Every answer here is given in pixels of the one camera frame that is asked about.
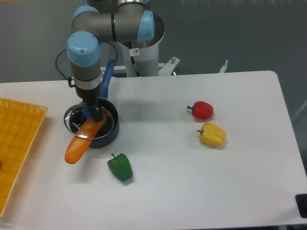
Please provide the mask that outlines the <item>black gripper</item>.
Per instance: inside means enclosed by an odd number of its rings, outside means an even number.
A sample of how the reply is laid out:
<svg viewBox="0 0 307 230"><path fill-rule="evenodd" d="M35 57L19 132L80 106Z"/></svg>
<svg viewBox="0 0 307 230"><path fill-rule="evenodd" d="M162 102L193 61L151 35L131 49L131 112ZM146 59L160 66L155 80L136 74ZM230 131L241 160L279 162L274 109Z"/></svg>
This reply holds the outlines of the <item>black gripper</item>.
<svg viewBox="0 0 307 230"><path fill-rule="evenodd" d="M77 95L86 103L83 106L83 115L95 123L103 120L103 110L98 103L101 93L101 77L92 80L81 80L75 76L68 77L69 87L75 88Z"/></svg>

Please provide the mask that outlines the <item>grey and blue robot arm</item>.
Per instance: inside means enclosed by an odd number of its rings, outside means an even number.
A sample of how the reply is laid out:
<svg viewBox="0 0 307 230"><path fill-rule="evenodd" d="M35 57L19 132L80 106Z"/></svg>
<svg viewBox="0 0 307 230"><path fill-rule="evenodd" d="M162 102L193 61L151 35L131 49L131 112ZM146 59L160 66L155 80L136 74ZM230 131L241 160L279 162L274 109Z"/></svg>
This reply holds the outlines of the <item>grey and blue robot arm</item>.
<svg viewBox="0 0 307 230"><path fill-rule="evenodd" d="M145 41L154 37L154 15L145 0L85 0L73 15L67 54L77 95L94 122L103 120L100 44Z"/></svg>

